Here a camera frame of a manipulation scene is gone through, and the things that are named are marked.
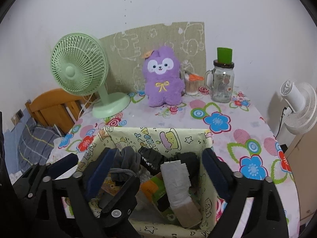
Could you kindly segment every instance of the floral tablecloth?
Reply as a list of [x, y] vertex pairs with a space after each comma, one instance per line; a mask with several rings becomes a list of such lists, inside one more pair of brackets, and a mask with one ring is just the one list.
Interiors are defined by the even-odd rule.
[[[69, 153], [76, 153], [79, 160], [104, 126], [161, 127], [210, 129], [213, 147], [220, 160], [225, 161], [233, 171], [240, 171], [252, 179], [271, 176], [277, 186], [284, 209], [290, 237], [298, 237], [299, 202], [293, 175], [281, 147], [256, 107], [241, 91], [234, 91], [228, 104], [215, 103], [207, 89], [199, 88], [196, 96], [183, 96], [178, 106], [163, 105], [149, 107], [143, 91], [130, 93], [131, 103], [117, 115], [96, 119], [87, 109], [72, 130], [54, 149], [49, 162], [54, 162]], [[121, 139], [122, 147], [127, 141]], [[155, 147], [153, 140], [141, 143]], [[234, 237], [241, 237], [250, 212], [252, 199], [248, 199], [245, 211]], [[226, 207], [221, 198], [217, 201], [217, 218]]]

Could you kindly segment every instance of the cartoon print box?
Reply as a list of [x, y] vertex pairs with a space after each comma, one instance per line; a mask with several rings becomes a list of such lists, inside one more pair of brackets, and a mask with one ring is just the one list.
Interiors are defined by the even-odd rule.
[[[121, 149], [126, 146], [132, 146], [136, 152], [141, 146], [153, 148], [166, 157], [172, 157], [176, 153], [194, 152], [201, 159], [202, 151], [206, 147], [212, 147], [212, 137], [210, 131], [204, 129], [105, 127], [95, 136], [79, 163], [77, 171], [83, 171], [90, 162], [96, 160], [105, 147]], [[216, 224], [217, 193], [202, 163], [199, 170], [199, 184], [198, 198], [202, 214], [200, 229], [193, 230], [175, 225], [140, 222], [132, 217], [129, 218], [129, 221], [144, 237], [207, 237]], [[98, 199], [91, 200], [89, 204], [93, 213], [98, 217], [101, 211], [97, 206]]]

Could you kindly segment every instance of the plush toy leg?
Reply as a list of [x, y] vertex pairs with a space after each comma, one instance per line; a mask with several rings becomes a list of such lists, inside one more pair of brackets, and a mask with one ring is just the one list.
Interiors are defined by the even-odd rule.
[[177, 106], [182, 102], [182, 94], [181, 93], [171, 93], [165, 97], [165, 103], [170, 106]]
[[163, 94], [152, 94], [149, 96], [149, 106], [158, 107], [164, 104]]

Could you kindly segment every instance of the embroidered bow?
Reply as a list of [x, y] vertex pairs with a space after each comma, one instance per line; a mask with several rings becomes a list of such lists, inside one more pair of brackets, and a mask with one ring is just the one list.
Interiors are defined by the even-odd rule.
[[156, 86], [156, 87], [161, 87], [160, 90], [158, 91], [158, 92], [161, 92], [162, 89], [164, 89], [165, 91], [167, 91], [164, 86], [168, 86], [169, 84], [170, 84], [170, 83], [169, 83], [168, 81], [165, 81], [165, 82], [163, 82], [163, 83], [157, 82], [157, 83], [155, 83], [155, 86]]

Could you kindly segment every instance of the white wall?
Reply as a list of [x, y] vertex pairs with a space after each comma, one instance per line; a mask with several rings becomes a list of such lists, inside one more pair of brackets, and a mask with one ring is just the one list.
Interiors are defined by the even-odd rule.
[[[233, 48], [235, 84], [275, 133], [284, 106], [277, 96], [281, 83], [292, 78], [316, 86], [317, 28], [299, 0], [16, 0], [0, 24], [4, 120], [27, 99], [57, 87], [50, 53], [63, 35], [101, 38], [173, 21], [205, 22], [208, 69], [216, 47]], [[280, 142], [292, 137], [282, 130]]]

